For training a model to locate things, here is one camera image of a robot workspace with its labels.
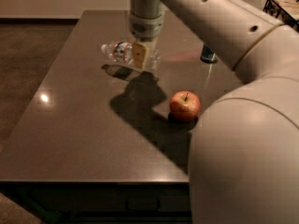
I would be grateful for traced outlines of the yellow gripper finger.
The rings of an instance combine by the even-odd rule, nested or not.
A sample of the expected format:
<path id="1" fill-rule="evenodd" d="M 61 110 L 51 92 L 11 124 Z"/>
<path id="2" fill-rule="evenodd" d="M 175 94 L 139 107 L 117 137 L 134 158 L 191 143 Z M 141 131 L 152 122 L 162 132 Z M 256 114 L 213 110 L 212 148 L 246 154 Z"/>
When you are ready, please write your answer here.
<path id="1" fill-rule="evenodd" d="M 132 44 L 132 54 L 134 66 L 139 69 L 143 69 L 148 56 L 147 48 L 144 45 L 135 42 Z"/>
<path id="2" fill-rule="evenodd" d="M 157 51 L 157 41 L 151 40 L 148 45 L 149 48 L 149 59 L 152 60 L 155 58 L 156 51 Z"/>

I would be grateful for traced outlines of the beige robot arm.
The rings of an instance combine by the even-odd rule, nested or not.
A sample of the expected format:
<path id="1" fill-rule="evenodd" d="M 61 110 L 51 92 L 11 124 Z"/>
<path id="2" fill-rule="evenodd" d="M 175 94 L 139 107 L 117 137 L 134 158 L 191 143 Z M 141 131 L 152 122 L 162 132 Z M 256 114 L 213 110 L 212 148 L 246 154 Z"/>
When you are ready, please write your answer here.
<path id="1" fill-rule="evenodd" d="M 299 35 L 242 0 L 131 0 L 137 39 L 159 35 L 165 7 L 243 83 L 194 130 L 193 224 L 299 224 Z"/>

